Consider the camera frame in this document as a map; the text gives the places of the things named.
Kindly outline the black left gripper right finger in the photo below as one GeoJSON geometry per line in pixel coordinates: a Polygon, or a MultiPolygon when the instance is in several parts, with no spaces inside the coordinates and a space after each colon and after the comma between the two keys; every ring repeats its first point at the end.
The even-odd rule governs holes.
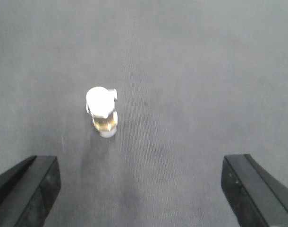
{"type": "Polygon", "coordinates": [[[288,227],[288,188],[251,155],[226,155],[220,183],[240,226],[288,227]]]}

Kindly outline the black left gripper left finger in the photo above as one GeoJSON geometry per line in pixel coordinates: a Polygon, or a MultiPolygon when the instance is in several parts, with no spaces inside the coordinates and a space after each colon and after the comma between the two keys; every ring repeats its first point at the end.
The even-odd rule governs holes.
{"type": "Polygon", "coordinates": [[[56,156],[30,156],[0,174],[0,227],[42,227],[60,189],[56,156]]]}

